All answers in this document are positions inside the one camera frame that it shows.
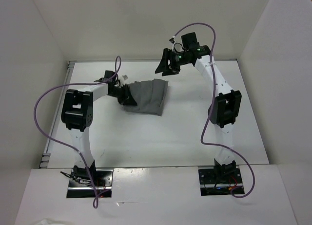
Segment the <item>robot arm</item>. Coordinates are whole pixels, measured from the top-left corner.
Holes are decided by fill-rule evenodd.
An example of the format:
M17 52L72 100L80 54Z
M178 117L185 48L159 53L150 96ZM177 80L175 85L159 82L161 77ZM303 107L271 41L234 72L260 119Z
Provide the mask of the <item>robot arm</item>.
M213 61L210 62L210 49L208 46L199 45L195 33L183 35L181 38L183 51L175 52L174 47L173 50L164 49L162 60L155 73L162 73L163 76L176 75L180 72L181 65L191 63L204 77L210 90L213 91L214 80L211 69L211 65L213 64L216 79L216 98L211 122L215 127L217 142L232 147L232 130L238 116L241 93L240 91L234 91L227 83L215 64L213 57ZM220 174L230 174L234 171L236 163L233 153L221 148L215 156L215 167L218 169L218 172L221 172Z
M114 74L115 72L105 71L105 76L97 82L103 82ZM116 97L119 104L137 105L131 96L128 85L123 83L122 78L118 79L116 76L107 83L99 83L79 90L68 89L61 113L62 122L69 130L73 146L83 154L93 177L96 168L90 149L89 127L93 121L93 102L106 95ZM75 166L68 177L82 184L90 183L85 165L78 154L75 154Z

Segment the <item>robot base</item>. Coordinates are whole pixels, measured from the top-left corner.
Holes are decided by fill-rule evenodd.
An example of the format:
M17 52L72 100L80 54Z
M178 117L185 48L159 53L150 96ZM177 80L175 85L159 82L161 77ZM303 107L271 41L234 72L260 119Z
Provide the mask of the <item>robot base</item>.
M94 183L98 193L101 193L104 189L109 189L109 191L101 195L103 198L112 197L113 172L113 169L96 169L96 171L94 171ZM66 198L86 197L95 197L93 188L91 186L79 184L76 181L70 179Z
M233 187L233 194L245 193L239 168L222 180L217 179L214 167L198 168L198 175L201 196L228 195Z

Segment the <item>gray cloth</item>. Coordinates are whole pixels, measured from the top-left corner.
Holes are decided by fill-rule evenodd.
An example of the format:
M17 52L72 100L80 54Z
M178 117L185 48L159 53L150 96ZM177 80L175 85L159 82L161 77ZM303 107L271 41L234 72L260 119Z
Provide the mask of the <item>gray cloth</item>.
M127 112L162 115L168 82L161 79L128 84L137 106L123 106Z

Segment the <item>white wall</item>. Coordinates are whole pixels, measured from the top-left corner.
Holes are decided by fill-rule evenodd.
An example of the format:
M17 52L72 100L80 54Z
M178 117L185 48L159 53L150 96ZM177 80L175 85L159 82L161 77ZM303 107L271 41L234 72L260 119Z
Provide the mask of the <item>white wall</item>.
M299 224L311 224L311 0L270 0L238 62L269 159Z
M169 38L196 21L216 29L217 59L237 58L268 0L34 1L67 59L112 60L159 59ZM194 30L211 45L209 29Z
M33 121L41 93L64 81L66 61L32 0L0 0L0 223L13 224L45 138ZM49 131L59 91L40 106Z

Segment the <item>purple cable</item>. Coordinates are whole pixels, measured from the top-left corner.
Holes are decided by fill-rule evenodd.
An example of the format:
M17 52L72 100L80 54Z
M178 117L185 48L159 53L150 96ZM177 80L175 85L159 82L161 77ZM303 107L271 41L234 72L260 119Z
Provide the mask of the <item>purple cable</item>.
M45 137L47 137L48 139L50 139L50 140L52 140L52 141L55 141L55 142L57 142L57 143L60 143L60 144L62 144L62 145L68 146L69 148L72 148L73 150L75 150L75 151L80 155L80 157L81 157L81 159L82 159L82 161L83 161L83 163L84 163L84 165L85 165L85 167L86 167L86 169L87 169L87 173L88 173L88 176L89 176L89 178L90 178L91 185L92 185L92 188L93 188L93 191L94 191L94 194L95 194L95 199L93 200L93 208L95 208L95 209L98 207L98 197L99 197L100 195L102 195L103 193L109 191L110 189L104 190L103 192L101 192L101 193L98 194L97 188L96 188L96 186L95 186L95 184L94 184L94 181L93 181L92 176L91 176L91 173L90 173L90 169L89 169L89 167L88 167L88 165L87 165L87 162L86 162L86 160L84 159L82 153L81 153L76 147L74 147L74 146L72 146L72 145L69 145L69 144L67 144L67 143L65 143L65 142L59 141L59 140L57 140L57 139L54 139L53 137L51 137L51 136L49 136L48 134L46 134L46 133L44 132L44 130L42 130L42 128L39 126L39 123L38 123L38 120L37 120L37 107L38 107L39 102L43 99L43 97L46 96L48 93L50 93L50 92L53 91L53 90L56 90L56 89L61 88L61 87L70 86L70 85L98 85L98 84L106 83L107 81L109 81L110 79L114 78L114 77L118 74L118 72L119 72L119 70L120 70L120 67L121 67L121 57L120 57L120 56L117 56L116 59L115 59L115 74L114 74L111 78L106 79L106 80L104 80L103 82L100 82L100 83L71 83L71 84L64 84L64 85L55 86L55 87L53 87L53 88L50 88L50 89L47 90L46 92L44 92L44 93L38 98L37 102L35 103L35 107L34 107L34 121L35 121L35 125L36 125L37 129L38 129Z
M182 30L186 29L187 27L189 26L192 26L192 25L204 25L204 26L207 26L209 27L213 34L214 34L214 40L213 40L213 44L211 46L211 53L210 53L210 62L212 63L213 62L213 51L214 51L214 47L215 47L215 39L216 39L216 36L215 36L215 30L212 26L208 25L208 24L205 24L205 23L201 23L201 22L195 22L195 23L192 23L192 24L188 24L186 26L184 26L182 29L180 29L179 31L177 31L177 33L174 35L174 37L176 37ZM247 164L247 166L249 167L251 173L252 173L252 176L253 176L253 185L251 187L251 189L244 195L242 196L236 196L233 194L233 190L235 190L236 188L238 187L234 187L233 189L231 189L230 193L232 196L236 197L236 198L244 198L244 197L247 197L249 194L251 194L251 192L253 191L254 189L254 186L255 186L255 176L254 176L254 171L252 169L252 167L250 166L249 162L246 160L246 158L244 158L239 152L231 149L230 147L228 146L225 146L225 145L222 145L222 144L217 144L217 143L206 143L204 142L204 135L205 135L205 132L206 132L206 129L207 129L207 126L209 124L209 121L210 121L210 118L211 118L211 115L213 113L213 109L214 109L214 104L215 104L215 69L214 69L214 65L211 64L211 70L213 72L213 81L214 81L214 89L213 89L213 99L211 101L211 109L210 109L210 112L208 113L208 118L206 120L206 123L205 123L205 126L204 126L204 129L203 129L203 132L201 133L201 137L200 137L200 142L203 144L203 145L206 145L206 146L220 146L220 147L223 147L223 148L226 148L230 151L232 151L233 153L237 154L239 157L241 157L245 163Z

